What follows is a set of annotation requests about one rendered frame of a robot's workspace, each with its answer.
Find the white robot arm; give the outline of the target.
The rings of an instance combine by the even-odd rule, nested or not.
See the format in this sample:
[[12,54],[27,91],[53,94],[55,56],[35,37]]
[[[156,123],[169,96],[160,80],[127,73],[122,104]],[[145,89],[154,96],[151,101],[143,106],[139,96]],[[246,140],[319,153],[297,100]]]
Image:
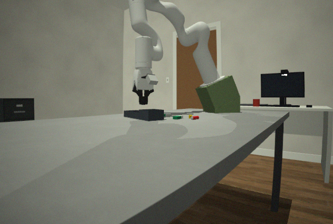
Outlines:
[[219,76],[214,61],[208,49],[210,36],[209,26],[198,22],[189,28],[184,28],[185,17],[173,3],[159,0],[128,0],[132,29],[141,36],[135,39],[135,69],[152,68],[152,61],[160,61],[163,48],[160,37],[148,23],[146,9],[163,14],[174,26],[179,42],[183,46],[191,46],[198,42],[193,57],[201,74],[204,87],[225,78]]

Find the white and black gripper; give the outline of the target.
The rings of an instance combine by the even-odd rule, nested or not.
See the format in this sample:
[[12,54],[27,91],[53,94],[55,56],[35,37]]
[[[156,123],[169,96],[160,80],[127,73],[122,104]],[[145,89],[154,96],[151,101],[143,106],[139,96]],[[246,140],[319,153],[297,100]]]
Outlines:
[[[146,76],[147,74],[152,74],[151,69],[146,68],[139,68],[137,70],[134,70],[133,74],[133,92],[135,92],[139,96],[139,104],[143,105],[148,104],[148,96],[150,93],[154,92],[153,85],[148,84],[147,80],[144,78],[141,78],[143,76]],[[143,96],[143,90],[144,90],[144,96]]]

